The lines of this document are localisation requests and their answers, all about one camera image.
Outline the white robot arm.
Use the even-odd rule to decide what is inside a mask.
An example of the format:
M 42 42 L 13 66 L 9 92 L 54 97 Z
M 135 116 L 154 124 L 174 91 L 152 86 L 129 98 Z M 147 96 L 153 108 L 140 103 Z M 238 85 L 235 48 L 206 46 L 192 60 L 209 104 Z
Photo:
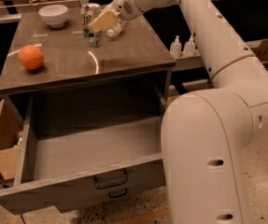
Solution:
M 210 0 L 113 0 L 93 30 L 179 5 L 213 84 L 177 97 L 162 119 L 173 224 L 251 224 L 240 164 L 268 132 L 268 71 Z

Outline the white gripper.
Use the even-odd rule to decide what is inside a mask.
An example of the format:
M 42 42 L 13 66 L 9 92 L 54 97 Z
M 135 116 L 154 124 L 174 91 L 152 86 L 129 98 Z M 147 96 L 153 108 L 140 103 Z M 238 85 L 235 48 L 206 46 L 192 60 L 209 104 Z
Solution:
M 90 22 L 89 28 L 92 31 L 97 33 L 113 27 L 117 24 L 119 16 L 125 21 L 130 21 L 143 14 L 135 0 L 113 0 L 111 6 L 113 8 L 103 10 Z

